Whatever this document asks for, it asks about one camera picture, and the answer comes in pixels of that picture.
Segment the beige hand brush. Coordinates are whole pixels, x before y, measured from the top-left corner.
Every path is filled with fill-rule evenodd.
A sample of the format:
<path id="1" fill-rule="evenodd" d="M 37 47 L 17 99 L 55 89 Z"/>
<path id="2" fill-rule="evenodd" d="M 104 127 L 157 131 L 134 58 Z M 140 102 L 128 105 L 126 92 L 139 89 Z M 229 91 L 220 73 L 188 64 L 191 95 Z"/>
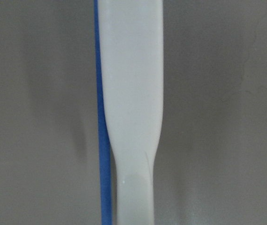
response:
<path id="1" fill-rule="evenodd" d="M 98 17 L 117 223 L 152 225 L 153 168 L 163 118 L 163 2 L 100 0 Z"/>

